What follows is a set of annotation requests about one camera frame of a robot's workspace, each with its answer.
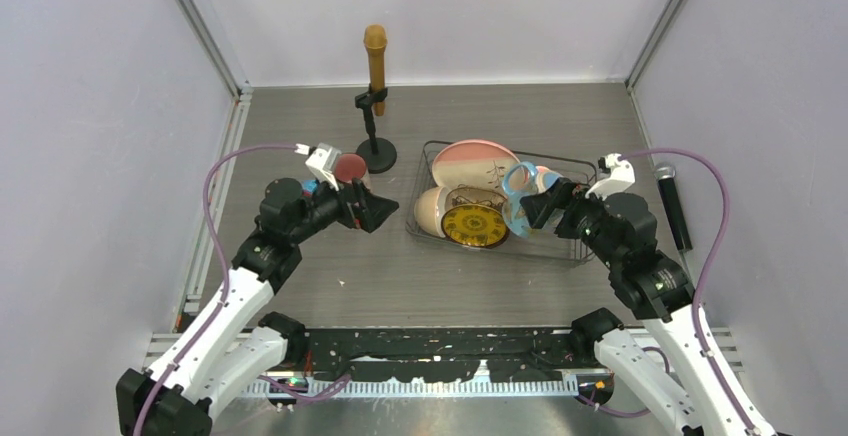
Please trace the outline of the pink patterned mug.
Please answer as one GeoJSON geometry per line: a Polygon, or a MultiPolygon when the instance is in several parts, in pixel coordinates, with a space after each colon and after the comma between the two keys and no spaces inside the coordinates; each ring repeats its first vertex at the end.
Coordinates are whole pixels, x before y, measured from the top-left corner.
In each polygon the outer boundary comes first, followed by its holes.
{"type": "Polygon", "coordinates": [[[333,176],[337,191],[350,186],[354,179],[361,181],[369,191],[373,189],[366,161],[355,153],[343,153],[337,158],[333,176]]]}

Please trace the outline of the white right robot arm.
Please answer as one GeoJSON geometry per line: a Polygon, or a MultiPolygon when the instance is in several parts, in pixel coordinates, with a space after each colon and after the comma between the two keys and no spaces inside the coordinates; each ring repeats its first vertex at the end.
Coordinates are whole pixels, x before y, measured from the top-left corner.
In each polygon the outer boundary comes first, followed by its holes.
{"type": "Polygon", "coordinates": [[[692,279],[657,247],[656,219],[631,180],[585,187],[565,177],[518,198],[530,226],[556,220],[556,236],[584,243],[608,270],[616,297],[654,338],[676,374],[645,361],[643,349],[601,308],[572,323],[571,353],[621,378],[671,435],[774,435],[734,375],[697,300],[692,279]]]}

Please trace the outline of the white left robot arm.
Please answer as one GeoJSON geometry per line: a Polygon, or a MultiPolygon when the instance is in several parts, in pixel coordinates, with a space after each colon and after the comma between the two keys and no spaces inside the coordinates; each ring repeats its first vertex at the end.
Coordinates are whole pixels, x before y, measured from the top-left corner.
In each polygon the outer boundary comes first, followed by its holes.
{"type": "Polygon", "coordinates": [[[372,233],[399,208],[359,179],[320,182],[311,193],[291,178],[268,184],[255,229],[241,244],[218,297],[143,372],[116,385],[123,435],[208,435],[253,381],[278,365],[298,368],[307,354],[302,323],[271,312],[247,340],[236,337],[282,288],[302,260],[300,244],[338,223],[372,233]]]}

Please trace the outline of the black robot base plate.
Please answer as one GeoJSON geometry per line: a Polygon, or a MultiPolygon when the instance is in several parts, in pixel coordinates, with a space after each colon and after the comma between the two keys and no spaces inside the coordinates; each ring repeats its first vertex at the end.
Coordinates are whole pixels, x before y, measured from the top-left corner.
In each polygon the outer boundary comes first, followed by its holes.
{"type": "Polygon", "coordinates": [[[602,367],[568,328],[310,329],[307,342],[320,381],[466,382],[483,369],[497,383],[552,381],[562,371],[602,367]]]}

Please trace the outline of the blue mug yellow inside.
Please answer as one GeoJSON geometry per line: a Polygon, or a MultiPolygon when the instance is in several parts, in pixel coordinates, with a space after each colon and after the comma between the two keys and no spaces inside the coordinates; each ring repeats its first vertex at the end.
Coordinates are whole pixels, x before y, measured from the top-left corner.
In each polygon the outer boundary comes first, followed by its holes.
{"type": "Polygon", "coordinates": [[[535,232],[521,206],[521,198],[547,191],[560,177],[560,173],[529,161],[518,163],[505,174],[501,186],[506,201],[501,214],[514,235],[527,239],[535,232]]]}

